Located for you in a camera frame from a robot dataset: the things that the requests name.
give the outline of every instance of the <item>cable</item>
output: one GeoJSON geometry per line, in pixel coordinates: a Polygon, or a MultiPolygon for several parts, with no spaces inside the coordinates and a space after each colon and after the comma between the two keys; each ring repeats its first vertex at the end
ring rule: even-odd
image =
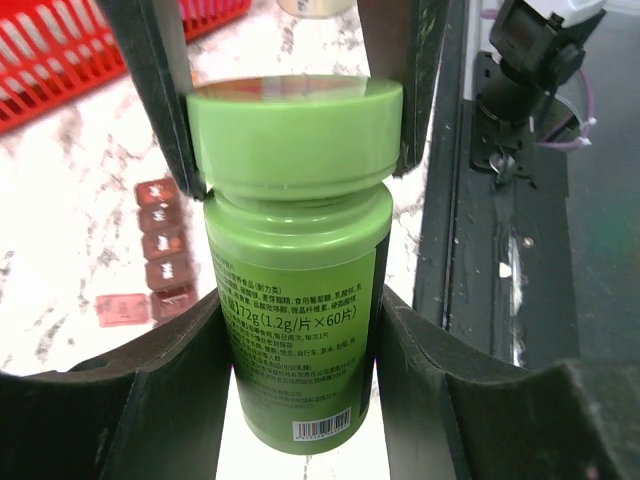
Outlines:
{"type": "MultiPolygon", "coordinates": [[[[495,20],[497,16],[498,16],[498,10],[495,8],[485,8],[480,12],[480,18],[484,20],[495,20]]],[[[545,148],[551,148],[553,150],[563,151],[563,152],[570,152],[572,150],[576,150],[578,148],[591,145],[591,141],[589,140],[589,135],[591,134],[591,130],[593,129],[594,125],[597,123],[595,118],[595,115],[596,115],[595,93],[593,90],[593,85],[591,84],[591,80],[589,80],[589,77],[587,76],[586,72],[582,67],[578,69],[578,76],[582,81],[585,95],[587,97],[587,115],[586,115],[587,120],[585,122],[582,122],[580,115],[575,115],[578,121],[580,122],[580,136],[577,137],[575,140],[572,140],[571,142],[547,141],[554,134],[556,134],[557,132],[562,130],[562,128],[564,128],[564,125],[568,121],[567,119],[564,119],[562,122],[552,127],[549,133],[547,133],[544,136],[544,138],[539,143],[537,143],[537,145],[545,148]]]]}
{"type": "Polygon", "coordinates": [[[538,118],[536,119],[535,127],[533,129],[534,132],[538,132],[538,131],[542,130],[542,125],[544,124],[544,121],[547,119],[547,116],[549,115],[549,112],[551,111],[551,107],[553,106],[553,101],[556,99],[556,93],[557,92],[558,92],[558,87],[553,87],[553,89],[551,91],[549,91],[549,94],[547,95],[547,98],[545,99],[544,103],[542,104],[542,110],[540,111],[540,114],[538,115],[538,118]]]}
{"type": "Polygon", "coordinates": [[[540,143],[549,143],[550,138],[559,133],[564,129],[564,127],[571,121],[572,118],[576,118],[578,120],[578,125],[580,125],[580,129],[582,130],[582,126],[584,125],[584,119],[582,118],[582,114],[580,111],[566,98],[556,95],[556,100],[563,103],[565,107],[571,112],[569,115],[564,117],[562,121],[558,122],[554,127],[552,127],[544,136],[540,139],[540,143]]]}

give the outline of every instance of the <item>black bracket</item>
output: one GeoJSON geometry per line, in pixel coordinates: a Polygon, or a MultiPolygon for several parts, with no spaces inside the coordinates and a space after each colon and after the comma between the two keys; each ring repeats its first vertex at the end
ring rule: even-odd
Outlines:
{"type": "Polygon", "coordinates": [[[471,139],[471,167],[495,172],[493,157],[508,152],[515,160],[512,175],[531,178],[533,165],[531,153],[535,134],[529,122],[516,125],[500,121],[488,114],[479,99],[485,85],[499,71],[499,65],[491,53],[479,52],[474,66],[474,91],[476,93],[471,139]]]}
{"type": "MultiPolygon", "coordinates": [[[[640,478],[640,364],[565,360],[528,372],[474,350],[388,287],[376,329],[393,480],[640,478]]],[[[213,291],[70,372],[0,372],[0,478],[213,480],[231,364],[213,291]]]]}

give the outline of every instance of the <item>black machine part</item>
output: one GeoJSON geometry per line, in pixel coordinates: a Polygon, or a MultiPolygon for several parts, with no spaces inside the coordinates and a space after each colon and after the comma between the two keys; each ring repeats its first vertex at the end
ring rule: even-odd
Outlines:
{"type": "MultiPolygon", "coordinates": [[[[178,187],[189,197],[204,199],[206,186],[196,167],[186,111],[185,95],[193,83],[178,2],[97,3],[122,51],[178,187]]],[[[405,86],[396,176],[422,161],[450,3],[358,0],[372,76],[391,78],[405,86]]]]}
{"type": "MultiPolygon", "coordinates": [[[[637,364],[563,361],[530,373],[474,350],[388,288],[380,328],[392,480],[640,476],[637,364]]],[[[212,480],[230,372],[213,291],[67,373],[0,374],[0,478],[212,480]]]]}
{"type": "Polygon", "coordinates": [[[501,56],[500,68],[479,97],[490,118],[521,125],[545,92],[552,96],[582,66],[584,44],[606,12],[563,28],[563,18],[541,17],[524,0],[506,0],[489,40],[501,56]]]}

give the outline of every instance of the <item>barcode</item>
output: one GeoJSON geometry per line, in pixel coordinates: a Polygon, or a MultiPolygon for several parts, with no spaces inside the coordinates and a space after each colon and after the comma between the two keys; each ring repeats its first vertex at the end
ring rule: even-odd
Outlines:
{"type": "Polygon", "coordinates": [[[331,437],[351,425],[351,407],[333,417],[316,422],[293,422],[293,440],[311,442],[331,437]]]}

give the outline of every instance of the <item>green bottle cap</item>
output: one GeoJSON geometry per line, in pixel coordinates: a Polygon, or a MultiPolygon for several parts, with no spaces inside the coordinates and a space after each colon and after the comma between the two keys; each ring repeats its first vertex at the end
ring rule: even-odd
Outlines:
{"type": "Polygon", "coordinates": [[[341,75],[248,78],[187,95],[200,172],[215,190],[270,200],[334,197],[390,175],[402,86],[341,75]]]}

